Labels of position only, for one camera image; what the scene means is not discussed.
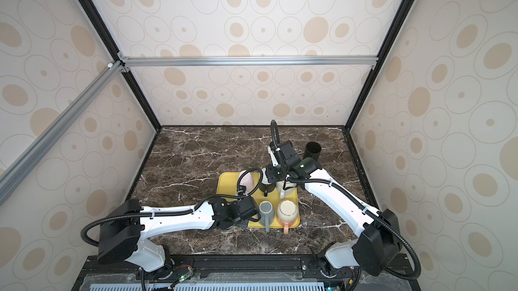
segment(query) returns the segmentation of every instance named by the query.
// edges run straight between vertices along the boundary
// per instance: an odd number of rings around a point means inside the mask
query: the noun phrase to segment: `white mug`
[[[291,182],[286,182],[286,187],[287,188],[289,187],[288,190],[282,190],[283,186],[284,186],[284,181],[278,181],[275,184],[275,188],[277,189],[277,192],[279,192],[281,200],[284,200],[285,196],[288,196],[291,193],[293,193],[293,191],[296,189],[297,184],[294,184],[294,183],[291,183]]]
[[[298,217],[298,207],[291,200],[284,200],[277,206],[277,219],[284,226],[284,233],[288,233],[288,228]]]

